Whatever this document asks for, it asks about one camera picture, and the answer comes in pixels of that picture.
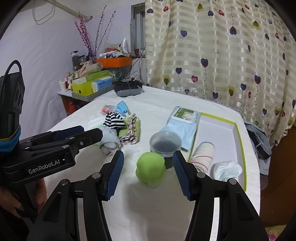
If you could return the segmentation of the left human hand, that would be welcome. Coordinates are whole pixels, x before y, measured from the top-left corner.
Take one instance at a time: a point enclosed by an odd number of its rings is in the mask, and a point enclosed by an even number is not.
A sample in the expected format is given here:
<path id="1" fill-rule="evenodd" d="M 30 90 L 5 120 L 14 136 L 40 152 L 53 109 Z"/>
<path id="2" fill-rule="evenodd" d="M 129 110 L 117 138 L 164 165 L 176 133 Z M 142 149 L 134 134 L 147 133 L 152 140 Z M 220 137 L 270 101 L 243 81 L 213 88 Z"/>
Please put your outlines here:
<path id="1" fill-rule="evenodd" d="M 38 207 L 38 213 L 42 210 L 45 202 L 47 200 L 47 189 L 44 178 L 36 181 L 36 191 L 35 191 L 35 202 Z M 5 188 L 1 187 L 1 207 L 6 211 L 10 212 L 17 218 L 21 216 L 17 213 L 16 209 L 21 207 L 20 202 L 11 194 L 11 192 Z"/>

